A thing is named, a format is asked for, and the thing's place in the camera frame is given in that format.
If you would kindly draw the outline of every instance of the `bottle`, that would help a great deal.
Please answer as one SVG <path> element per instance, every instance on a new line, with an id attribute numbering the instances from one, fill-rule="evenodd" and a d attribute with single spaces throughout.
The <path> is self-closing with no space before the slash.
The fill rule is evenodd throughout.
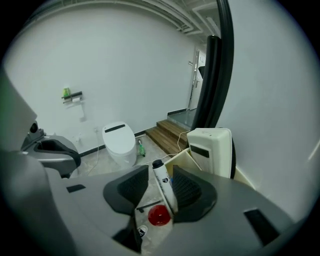
<path id="1" fill-rule="evenodd" d="M 173 214 L 177 213 L 178 202 L 166 166 L 158 159 L 152 163 L 152 169 L 171 211 Z"/>

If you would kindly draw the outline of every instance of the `toilet lid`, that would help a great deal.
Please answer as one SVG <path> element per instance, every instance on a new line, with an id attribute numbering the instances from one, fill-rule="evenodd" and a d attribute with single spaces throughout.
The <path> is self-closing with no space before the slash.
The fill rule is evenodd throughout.
<path id="1" fill-rule="evenodd" d="M 135 134 L 125 122 L 113 122 L 102 129 L 105 146 L 116 155 L 130 153 L 136 144 Z"/>

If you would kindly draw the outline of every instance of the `red bottle cap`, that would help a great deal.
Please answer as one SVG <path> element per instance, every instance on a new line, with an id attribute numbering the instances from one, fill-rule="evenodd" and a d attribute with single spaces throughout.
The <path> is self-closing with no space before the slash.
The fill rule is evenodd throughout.
<path id="1" fill-rule="evenodd" d="M 156 205 L 148 213 L 148 220 L 154 226 L 166 225 L 170 219 L 170 214 L 164 205 Z"/>

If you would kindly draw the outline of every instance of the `wooden stairs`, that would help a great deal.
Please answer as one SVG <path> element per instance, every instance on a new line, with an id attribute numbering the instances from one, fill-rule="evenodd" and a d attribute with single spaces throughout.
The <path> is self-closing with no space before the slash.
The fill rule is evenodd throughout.
<path id="1" fill-rule="evenodd" d="M 156 123 L 156 126 L 145 131 L 146 135 L 150 137 L 164 152 L 168 155 L 178 154 L 178 139 L 180 133 L 179 146 L 181 151 L 186 148 L 187 145 L 187 130 L 181 128 L 175 123 L 163 120 Z"/>

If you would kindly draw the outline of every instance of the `toilet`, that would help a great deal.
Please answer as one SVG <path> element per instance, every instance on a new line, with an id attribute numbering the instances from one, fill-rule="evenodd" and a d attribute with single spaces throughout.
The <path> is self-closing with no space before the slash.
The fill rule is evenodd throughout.
<path id="1" fill-rule="evenodd" d="M 125 122 L 113 122 L 102 129 L 102 137 L 112 159 L 121 167 L 135 165 L 137 149 L 135 134 Z"/>

